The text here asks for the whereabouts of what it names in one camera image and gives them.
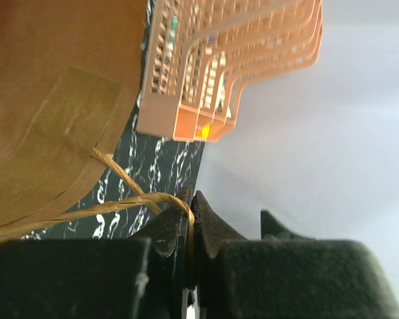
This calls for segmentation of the red brown paper bag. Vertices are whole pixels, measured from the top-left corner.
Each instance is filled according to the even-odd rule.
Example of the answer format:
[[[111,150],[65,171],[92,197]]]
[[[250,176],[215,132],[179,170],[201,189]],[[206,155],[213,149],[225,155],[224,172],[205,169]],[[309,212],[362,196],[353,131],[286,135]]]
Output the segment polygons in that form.
[[[145,1],[0,1],[0,243],[147,204],[112,153],[136,101]]]

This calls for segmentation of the yellow sticky note block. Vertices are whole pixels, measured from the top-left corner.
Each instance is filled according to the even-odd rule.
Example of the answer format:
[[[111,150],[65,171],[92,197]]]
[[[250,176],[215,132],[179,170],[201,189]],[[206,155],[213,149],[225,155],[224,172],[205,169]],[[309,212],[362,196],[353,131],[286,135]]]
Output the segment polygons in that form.
[[[219,139],[219,128],[215,124],[207,124],[196,130],[195,141],[216,142]]]

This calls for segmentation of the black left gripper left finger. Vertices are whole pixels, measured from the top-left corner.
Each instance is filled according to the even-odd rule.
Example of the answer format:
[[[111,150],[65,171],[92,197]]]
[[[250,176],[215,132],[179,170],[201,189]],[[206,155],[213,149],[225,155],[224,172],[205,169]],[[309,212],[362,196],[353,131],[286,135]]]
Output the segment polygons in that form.
[[[171,204],[125,239],[0,244],[0,318],[182,318],[188,217]]]

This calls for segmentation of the peach plastic file organizer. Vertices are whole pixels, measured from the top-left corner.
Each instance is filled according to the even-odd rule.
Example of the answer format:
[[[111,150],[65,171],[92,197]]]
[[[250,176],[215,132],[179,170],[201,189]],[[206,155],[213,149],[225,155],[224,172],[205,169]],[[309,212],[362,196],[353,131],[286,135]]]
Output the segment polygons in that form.
[[[192,142],[207,124],[236,125],[243,90],[312,66],[320,1],[156,1],[137,130]]]

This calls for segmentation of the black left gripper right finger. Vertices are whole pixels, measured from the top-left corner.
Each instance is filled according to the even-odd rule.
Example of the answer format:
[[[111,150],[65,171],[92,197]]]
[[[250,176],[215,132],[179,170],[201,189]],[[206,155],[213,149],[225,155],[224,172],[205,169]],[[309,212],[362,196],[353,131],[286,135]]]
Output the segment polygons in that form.
[[[399,303],[363,243],[294,233],[262,211],[249,240],[192,200],[199,318],[399,318]]]

